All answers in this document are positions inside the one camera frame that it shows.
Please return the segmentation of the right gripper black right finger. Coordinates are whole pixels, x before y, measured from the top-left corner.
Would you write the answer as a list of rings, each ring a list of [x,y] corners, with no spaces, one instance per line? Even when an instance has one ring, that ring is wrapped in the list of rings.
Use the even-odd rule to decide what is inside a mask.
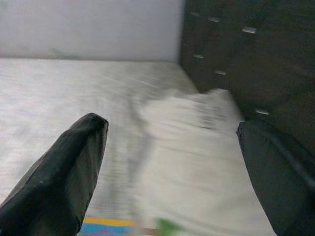
[[[277,236],[315,236],[315,157],[272,125],[241,122],[237,136],[255,194]]]

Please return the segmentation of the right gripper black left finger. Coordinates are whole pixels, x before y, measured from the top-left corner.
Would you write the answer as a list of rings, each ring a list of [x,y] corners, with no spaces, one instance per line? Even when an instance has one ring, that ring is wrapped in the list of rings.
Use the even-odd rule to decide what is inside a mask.
[[[63,132],[0,204],[0,236],[77,236],[93,196],[109,123],[88,113]]]

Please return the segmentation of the yellow blue children's book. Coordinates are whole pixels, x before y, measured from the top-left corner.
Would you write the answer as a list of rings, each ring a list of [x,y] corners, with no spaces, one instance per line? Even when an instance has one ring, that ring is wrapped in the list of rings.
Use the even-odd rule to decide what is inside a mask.
[[[134,220],[85,217],[77,236],[160,236],[157,229],[142,228]]]

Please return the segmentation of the white pillow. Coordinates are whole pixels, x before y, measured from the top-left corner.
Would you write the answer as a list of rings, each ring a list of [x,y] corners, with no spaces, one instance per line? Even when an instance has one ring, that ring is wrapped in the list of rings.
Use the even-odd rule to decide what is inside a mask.
[[[170,93],[139,114],[147,148],[135,204],[145,228],[162,218],[181,226],[181,236],[276,236],[243,160],[243,117],[229,91]]]

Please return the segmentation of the white quilted mattress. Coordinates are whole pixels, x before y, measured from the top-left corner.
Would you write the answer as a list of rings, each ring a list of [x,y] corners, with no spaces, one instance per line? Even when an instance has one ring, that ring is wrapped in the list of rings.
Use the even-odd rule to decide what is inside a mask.
[[[196,92],[171,62],[0,59],[0,204],[65,130],[96,113],[109,134],[87,216],[131,219],[127,158],[139,133],[130,102],[169,92]]]

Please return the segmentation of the small green object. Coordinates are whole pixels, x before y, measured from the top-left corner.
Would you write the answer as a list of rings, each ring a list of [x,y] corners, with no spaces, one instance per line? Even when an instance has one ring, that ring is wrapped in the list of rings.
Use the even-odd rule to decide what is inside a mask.
[[[162,218],[157,219],[157,230],[160,236],[181,236],[184,232],[178,224]]]

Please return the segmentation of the black tufted headboard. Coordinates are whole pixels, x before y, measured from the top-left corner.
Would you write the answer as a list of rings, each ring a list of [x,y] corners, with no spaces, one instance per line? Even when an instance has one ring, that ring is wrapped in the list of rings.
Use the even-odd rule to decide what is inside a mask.
[[[315,156],[315,0],[185,0],[180,65]]]

